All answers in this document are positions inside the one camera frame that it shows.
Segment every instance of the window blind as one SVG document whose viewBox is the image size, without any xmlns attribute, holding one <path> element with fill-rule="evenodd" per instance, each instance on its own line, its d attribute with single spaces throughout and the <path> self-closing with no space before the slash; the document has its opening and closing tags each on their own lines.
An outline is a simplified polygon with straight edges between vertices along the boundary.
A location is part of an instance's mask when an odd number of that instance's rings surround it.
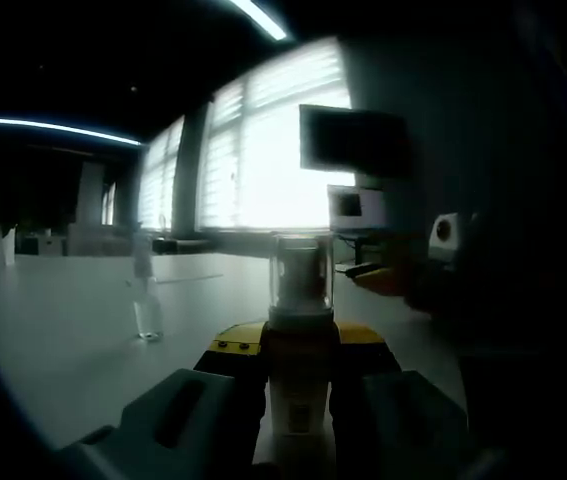
<svg viewBox="0 0 567 480">
<path fill-rule="evenodd" d="M 354 185 L 354 175 L 300 168 L 301 104 L 350 108 L 335 40 L 269 62 L 217 93 L 199 179 L 199 227 L 328 226 L 327 185 Z"/>
<path fill-rule="evenodd" d="M 182 134 L 183 118 L 180 118 L 158 135 L 147 149 L 138 202 L 138 221 L 142 228 L 172 228 L 174 175 Z"/>
<path fill-rule="evenodd" d="M 103 195 L 103 207 L 101 209 L 101 224 L 114 225 L 114 195 L 116 194 L 116 183 L 110 185 Z"/>
</svg>

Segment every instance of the office room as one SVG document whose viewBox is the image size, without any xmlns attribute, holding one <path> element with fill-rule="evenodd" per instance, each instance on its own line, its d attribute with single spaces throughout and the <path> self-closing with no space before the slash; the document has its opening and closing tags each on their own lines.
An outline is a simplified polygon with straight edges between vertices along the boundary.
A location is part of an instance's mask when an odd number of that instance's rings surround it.
<svg viewBox="0 0 567 480">
<path fill-rule="evenodd" d="M 546 432 L 539 372 L 567 303 L 567 260 L 547 260 L 548 225 L 567 218 L 567 14 L 98 7 L 61 25 L 5 6 L 0 21 L 15 468 L 537 465 L 517 462 Z"/>
</svg>

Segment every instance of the computer monitor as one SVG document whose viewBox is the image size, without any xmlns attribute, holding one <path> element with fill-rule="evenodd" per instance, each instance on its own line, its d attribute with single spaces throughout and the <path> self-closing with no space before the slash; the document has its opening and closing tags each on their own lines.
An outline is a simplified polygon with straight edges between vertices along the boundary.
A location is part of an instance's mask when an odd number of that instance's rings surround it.
<svg viewBox="0 0 567 480">
<path fill-rule="evenodd" d="M 389 227 L 381 190 L 329 185 L 327 194 L 333 232 L 356 233 Z"/>
<path fill-rule="evenodd" d="M 405 122 L 394 115 L 300 106 L 301 168 L 406 178 L 411 161 Z"/>
</svg>

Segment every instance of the speaker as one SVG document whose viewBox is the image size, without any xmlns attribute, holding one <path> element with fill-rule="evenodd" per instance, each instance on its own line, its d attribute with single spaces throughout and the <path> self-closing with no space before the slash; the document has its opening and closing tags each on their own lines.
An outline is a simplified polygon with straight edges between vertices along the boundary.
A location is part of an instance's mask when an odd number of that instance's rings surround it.
<svg viewBox="0 0 567 480">
<path fill-rule="evenodd" d="M 458 213 L 439 215 L 430 233 L 428 258 L 452 262 L 463 244 L 467 225 L 468 221 Z"/>
</svg>

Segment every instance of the ceiling light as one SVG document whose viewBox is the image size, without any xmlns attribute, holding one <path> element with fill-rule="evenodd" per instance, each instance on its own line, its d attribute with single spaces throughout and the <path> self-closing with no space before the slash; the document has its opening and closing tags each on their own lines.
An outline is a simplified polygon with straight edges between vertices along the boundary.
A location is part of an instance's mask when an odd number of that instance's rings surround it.
<svg viewBox="0 0 567 480">
<path fill-rule="evenodd" d="M 250 2 L 250 0 L 230 0 L 230 2 L 243 10 L 263 30 L 272 35 L 274 40 L 282 40 L 287 36 L 283 29 L 274 23 L 274 20 L 268 17 L 263 10 Z"/>
<path fill-rule="evenodd" d="M 12 120 L 9 118 L 0 118 L 0 124 L 20 125 L 23 127 L 35 127 L 35 128 L 49 128 L 51 130 L 61 130 L 63 132 L 78 133 L 80 135 L 89 135 L 91 137 L 105 138 L 106 140 L 112 140 L 114 142 L 129 143 L 130 145 L 141 145 L 140 142 L 137 142 L 136 140 L 130 140 L 128 138 L 115 137 L 114 135 L 108 135 L 106 133 L 91 132 L 90 130 L 83 130 L 81 128 L 64 127 L 63 125 L 54 125 L 52 123 L 40 123 L 40 122 L 30 122 L 27 120 Z"/>
</svg>

